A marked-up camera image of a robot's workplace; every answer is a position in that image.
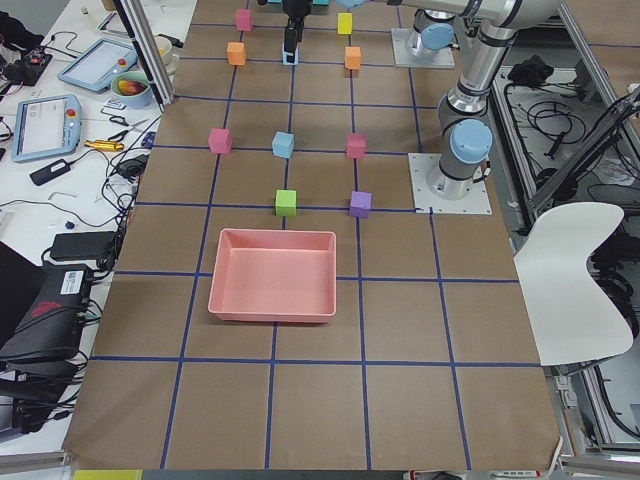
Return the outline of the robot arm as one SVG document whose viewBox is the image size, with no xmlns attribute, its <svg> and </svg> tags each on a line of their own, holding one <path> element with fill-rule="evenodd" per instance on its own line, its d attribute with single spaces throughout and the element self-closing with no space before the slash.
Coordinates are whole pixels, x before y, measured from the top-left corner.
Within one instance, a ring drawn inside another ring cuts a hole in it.
<svg viewBox="0 0 640 480">
<path fill-rule="evenodd" d="M 291 56 L 302 41 L 304 23 L 311 14 L 313 1 L 280 1 L 288 20 L 284 30 L 284 51 Z M 454 38 L 453 13 L 419 8 L 414 13 L 409 47 L 437 51 L 448 47 Z"/>
<path fill-rule="evenodd" d="M 457 84 L 438 106 L 444 150 L 427 174 L 431 191 L 446 200 L 464 198 L 493 144 L 486 111 L 491 84 L 517 33 L 552 16 L 557 1 L 407 1 L 407 6 L 482 20 Z"/>
</svg>

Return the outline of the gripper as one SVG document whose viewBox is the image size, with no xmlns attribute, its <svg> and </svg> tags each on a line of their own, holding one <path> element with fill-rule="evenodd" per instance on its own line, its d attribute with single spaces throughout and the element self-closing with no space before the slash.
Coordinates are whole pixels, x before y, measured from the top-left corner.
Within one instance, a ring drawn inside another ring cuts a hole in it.
<svg viewBox="0 0 640 480">
<path fill-rule="evenodd" d="M 282 10 L 289 20 L 284 33 L 284 51 L 294 53 L 302 41 L 304 18 L 310 14 L 312 0 L 282 0 Z"/>
</svg>

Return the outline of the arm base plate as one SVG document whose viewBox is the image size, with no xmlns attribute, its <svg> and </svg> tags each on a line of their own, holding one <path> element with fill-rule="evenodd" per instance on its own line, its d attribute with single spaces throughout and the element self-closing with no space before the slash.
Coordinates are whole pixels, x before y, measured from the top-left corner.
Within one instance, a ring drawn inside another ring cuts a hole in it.
<svg viewBox="0 0 640 480">
<path fill-rule="evenodd" d="M 398 67 L 453 69 L 455 66 L 450 48 L 454 30 L 449 24 L 433 24 L 422 32 L 393 28 L 391 38 Z"/>
<path fill-rule="evenodd" d="M 414 210 L 423 214 L 491 215 L 482 167 L 466 180 L 453 180 L 440 169 L 440 154 L 409 153 Z"/>
</svg>

